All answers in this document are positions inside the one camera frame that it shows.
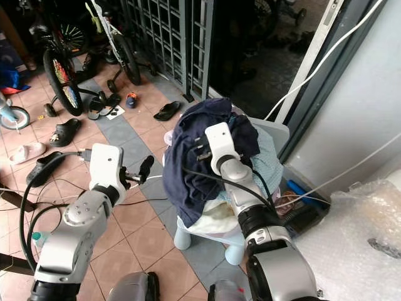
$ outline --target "light blue cloth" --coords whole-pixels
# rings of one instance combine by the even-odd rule
[[[253,169],[261,174],[268,185],[270,194],[273,194],[280,184],[284,167],[277,158],[273,138],[257,125],[252,124],[252,126],[259,134],[258,144],[261,151],[260,154],[251,157]],[[264,196],[267,197],[268,195],[263,187],[262,181],[256,175],[253,175],[253,180],[261,188]],[[225,191],[219,193],[217,199],[221,198],[229,202],[228,195]]]

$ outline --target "black slipper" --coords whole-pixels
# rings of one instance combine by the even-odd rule
[[[174,116],[175,113],[177,113],[177,111],[180,109],[180,106],[181,103],[178,101],[168,103],[162,107],[156,115],[154,115],[154,119],[159,121],[168,121]]]
[[[49,140],[50,145],[54,147],[67,146],[73,140],[80,126],[81,122],[76,118],[69,119],[65,124],[56,125],[56,131]]]
[[[105,108],[98,97],[93,97],[89,103],[88,118],[90,120],[97,120],[100,115],[100,111]]]
[[[121,102],[121,96],[117,93],[113,93],[107,100],[106,106],[100,111],[101,116],[108,115],[114,108]]]
[[[44,158],[40,158],[38,160],[36,160],[36,166],[32,169],[32,171],[26,176],[26,184],[29,184],[33,177],[35,175],[37,175],[38,173],[40,173],[43,169],[43,167],[50,162],[51,160],[53,160],[55,157],[61,155],[61,152],[52,152],[50,155],[47,155]],[[32,184],[32,187],[39,187],[42,186],[44,183],[46,183],[46,181],[48,180],[48,178],[50,177],[50,175],[53,173],[53,171],[55,171],[55,169],[65,160],[65,157],[62,157],[60,159],[58,159],[56,162],[54,162],[50,167],[46,168],[46,170],[44,172],[42,172],[40,174],[39,177],[37,177],[34,181],[34,183]]]

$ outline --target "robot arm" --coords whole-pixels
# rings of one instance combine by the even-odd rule
[[[208,127],[205,133],[213,156],[213,171],[262,195],[253,181],[251,168],[241,163],[234,150],[227,124]],[[315,276],[275,212],[244,190],[230,184],[225,187],[245,237],[253,300],[319,300]]]
[[[139,174],[133,175],[126,174],[122,159],[123,150],[119,147],[93,145],[90,190],[66,208],[60,225],[43,245],[31,301],[76,300],[94,245],[106,231],[113,207],[125,199],[129,188],[125,179],[144,182],[154,162],[153,157],[148,157]]]

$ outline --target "white wall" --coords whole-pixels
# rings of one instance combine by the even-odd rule
[[[310,187],[335,177],[401,132],[401,1],[388,0],[286,167]],[[401,153],[401,138],[322,188],[344,190]]]

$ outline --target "white slipper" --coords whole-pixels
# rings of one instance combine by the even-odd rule
[[[14,155],[9,159],[11,165],[21,164],[25,161],[40,156],[46,151],[46,146],[40,142],[33,142],[28,145],[21,145]]]

